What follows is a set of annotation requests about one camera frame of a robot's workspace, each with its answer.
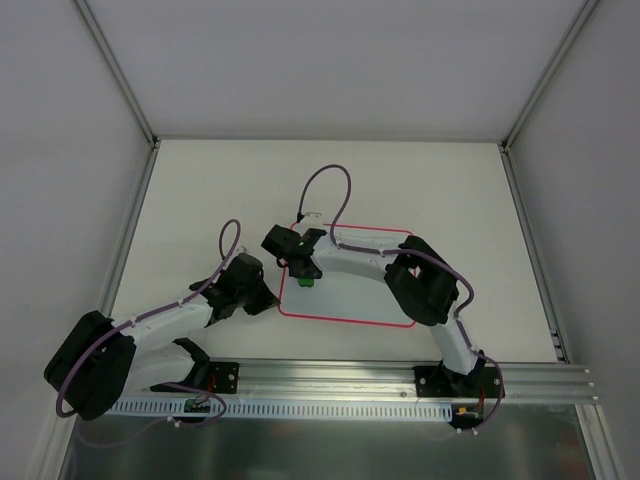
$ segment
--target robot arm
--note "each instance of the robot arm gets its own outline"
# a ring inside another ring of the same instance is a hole
[[[201,286],[202,282],[194,283],[189,293]],[[278,304],[264,283],[262,263],[240,253],[215,283],[189,303],[153,315],[109,338],[76,373],[65,400],[84,420],[93,420],[111,408],[123,392],[169,381],[203,388],[209,356],[183,337],[230,317],[237,308],[257,315]],[[47,365],[45,379],[59,391],[80,355],[128,320],[106,318],[97,311],[84,315]]]
[[[402,311],[417,323],[426,325],[442,352],[440,377],[457,395],[473,395],[484,361],[468,347],[456,319],[458,298],[456,279],[425,259],[407,253],[422,252],[445,263],[421,238],[408,236],[398,244],[376,244],[360,240],[350,249],[340,248],[324,228],[308,228],[304,234],[275,225],[262,243],[279,264],[287,263],[289,276],[303,279],[307,285],[327,272],[341,272],[385,283]]]

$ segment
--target small green object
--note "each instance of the small green object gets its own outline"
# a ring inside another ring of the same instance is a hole
[[[298,285],[301,287],[313,287],[313,278],[299,278]]]

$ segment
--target metal plate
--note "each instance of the metal plate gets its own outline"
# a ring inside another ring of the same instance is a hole
[[[185,413],[192,397],[126,396],[109,410],[109,415],[135,417],[207,417],[222,411],[222,405],[209,399],[209,412]],[[330,402],[225,398],[225,418],[279,418],[313,420],[387,420],[411,422],[450,422],[451,405],[446,403]]]

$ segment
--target white panel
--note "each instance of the white panel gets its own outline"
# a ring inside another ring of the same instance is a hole
[[[411,230],[475,285],[465,320],[487,354],[555,361],[498,148],[489,144],[164,141],[115,311],[141,313],[209,276],[219,262],[218,232],[231,217],[242,222],[241,242],[264,263],[265,281],[277,292],[281,271],[260,243],[275,223],[295,220],[304,182],[335,162],[354,182],[345,224]],[[305,207],[332,218],[344,189],[340,173],[328,172]],[[277,309],[257,317],[239,311],[191,337],[220,357],[441,358],[426,327],[306,321]]]
[[[514,161],[573,360],[591,365],[640,478],[640,3],[601,2],[515,144]]]
[[[147,147],[71,2],[0,2],[0,59],[0,477],[31,480],[44,367],[97,306]]]
[[[501,139],[582,0],[92,0],[160,134]]]

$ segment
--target white wall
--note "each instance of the white wall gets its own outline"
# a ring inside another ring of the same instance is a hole
[[[583,0],[90,0],[158,134],[500,140]]]
[[[513,152],[573,360],[640,478],[640,3],[602,2]]]
[[[0,2],[0,478],[20,479],[43,370],[97,306],[147,147],[68,0]]]

